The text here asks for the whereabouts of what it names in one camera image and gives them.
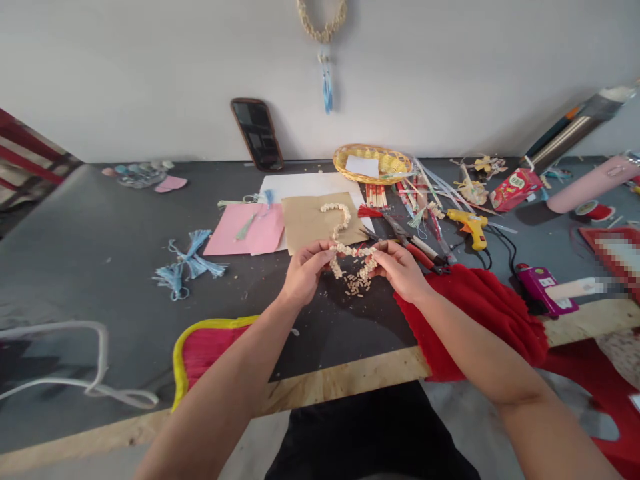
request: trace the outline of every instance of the pink sticky note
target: pink sticky note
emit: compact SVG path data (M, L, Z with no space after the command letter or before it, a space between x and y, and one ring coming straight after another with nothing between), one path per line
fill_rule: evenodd
M170 175L167 176L154 190L158 193L166 193L171 190L178 190L178 188L182 188L187 184L187 179L182 179L180 177L172 177Z
M247 236L236 240L236 235L255 214ZM228 205L220 223L213 232L203 255L260 255L278 248L285 224L282 205L275 203L270 209L264 203L238 203Z

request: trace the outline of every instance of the red and white box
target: red and white box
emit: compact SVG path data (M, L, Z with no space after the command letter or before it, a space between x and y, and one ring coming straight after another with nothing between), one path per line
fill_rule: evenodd
M489 194L489 200L494 210L506 212L541 188L542 180L533 170L517 169Z

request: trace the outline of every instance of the yellow glue gun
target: yellow glue gun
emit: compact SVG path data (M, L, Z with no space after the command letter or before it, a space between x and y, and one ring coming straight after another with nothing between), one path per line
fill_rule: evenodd
M462 210L447 210L447 216L451 220L464 223L465 226L462 227L461 230L471 234L473 238L473 245L471 248L476 251L487 248L487 239L482 233L482 227L487 226L487 222L489 221L488 218L481 217L480 215L474 215L469 212L463 212Z

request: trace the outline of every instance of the dark pants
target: dark pants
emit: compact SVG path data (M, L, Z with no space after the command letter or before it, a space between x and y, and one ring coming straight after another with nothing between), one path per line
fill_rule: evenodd
M265 480L376 473L479 479L414 381L293 410Z

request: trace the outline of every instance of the wicker basket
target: wicker basket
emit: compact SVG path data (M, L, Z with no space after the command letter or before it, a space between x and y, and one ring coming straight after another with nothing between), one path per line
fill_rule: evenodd
M333 164L335 169L349 180L354 180L360 183L370 183L372 185L393 185L400 181L401 178L376 179L366 175L360 175L359 173L352 173L346 169L347 158L350 155L378 160L378 170L381 175L402 173L412 170L411 160L400 152L387 150L382 147L374 147L372 145L363 145L361 143L343 145L333 154Z

